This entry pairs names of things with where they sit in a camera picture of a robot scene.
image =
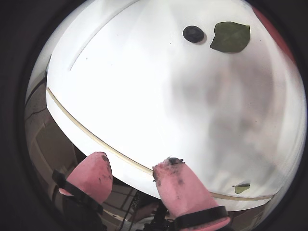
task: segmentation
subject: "black round object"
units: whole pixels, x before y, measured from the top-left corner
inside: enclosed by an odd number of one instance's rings
[[[204,32],[197,26],[188,26],[183,30],[183,36],[187,41],[197,43],[204,39]]]

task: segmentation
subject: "wooden rim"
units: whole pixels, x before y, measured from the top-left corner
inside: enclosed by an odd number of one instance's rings
[[[46,92],[51,96],[52,100],[56,103],[56,105],[61,109],[61,111],[78,127],[80,128],[84,133],[86,133],[91,139],[96,141],[100,146],[104,147],[108,151],[110,151],[112,154],[116,155],[123,161],[127,162],[128,164],[138,168],[142,172],[145,172],[149,175],[153,175],[153,170],[149,169],[148,167],[134,161],[133,159],[125,156],[124,154],[120,153],[104,141],[102,141],[100,138],[98,138],[96,135],[94,135],[92,132],[90,132],[87,128],[85,128],[81,123],[79,123],[63,106],[62,104],[57,100],[57,98],[54,96],[52,91],[47,87]],[[224,200],[231,200],[231,201],[260,201],[260,200],[267,200],[274,197],[274,195],[269,196],[259,196],[259,197],[237,197],[237,196],[227,196],[222,195],[218,193],[210,192],[211,195],[214,198],[217,199],[224,199]]]

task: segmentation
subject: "green leaf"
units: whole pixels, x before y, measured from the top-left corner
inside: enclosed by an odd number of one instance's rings
[[[241,184],[241,185],[237,185],[237,186],[233,186],[235,188],[235,193],[236,194],[240,194],[242,192],[244,192],[245,190],[250,188],[250,184]]]
[[[210,47],[221,52],[241,52],[250,40],[250,26],[234,22],[217,23]]]

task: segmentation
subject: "cable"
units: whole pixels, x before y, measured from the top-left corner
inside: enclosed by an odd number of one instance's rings
[[[131,202],[130,202],[130,204],[129,204],[129,206],[128,206],[128,210],[127,210],[127,212],[126,212],[125,216],[123,217],[123,220],[122,220],[121,226],[120,226],[120,228],[119,228],[119,230],[118,230],[118,231],[121,231],[121,230],[122,230],[123,225],[124,225],[124,222],[125,222],[125,219],[126,219],[126,217],[127,217],[128,213],[129,213],[129,211],[130,211],[130,208],[131,208],[131,206],[132,206],[132,204],[133,204],[133,201],[134,201],[134,199],[136,198],[137,194],[138,194],[138,191],[136,192],[136,194],[134,195],[133,199],[131,200]]]
[[[132,226],[133,226],[133,224],[134,224],[134,221],[135,221],[135,218],[136,218],[136,214],[137,214],[137,211],[138,211],[138,209],[139,209],[139,207],[140,207],[140,204],[141,204],[141,200],[142,200],[142,198],[143,198],[143,196],[142,196],[142,195],[140,195],[140,197],[139,197],[139,201],[138,201],[137,206],[136,206],[136,208],[135,208],[135,211],[134,211],[134,213],[133,213],[133,215],[132,215],[132,219],[131,219],[131,223],[130,223],[130,226],[129,226],[128,231],[130,231],[130,230],[131,230],[131,227],[132,227]]]

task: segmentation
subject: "black strap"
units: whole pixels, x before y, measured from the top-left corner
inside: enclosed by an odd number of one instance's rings
[[[228,212],[225,206],[219,206],[195,213],[185,214],[175,219],[174,230],[178,231],[180,229],[203,225],[221,218],[225,218],[227,216]]]
[[[103,207],[99,203],[97,203],[93,198],[91,198],[82,190],[77,188],[75,185],[71,184],[70,182],[67,182],[64,174],[58,172],[57,170],[54,170],[52,173],[52,179],[59,186],[59,188],[68,191],[81,203],[89,206],[99,214],[103,213]]]

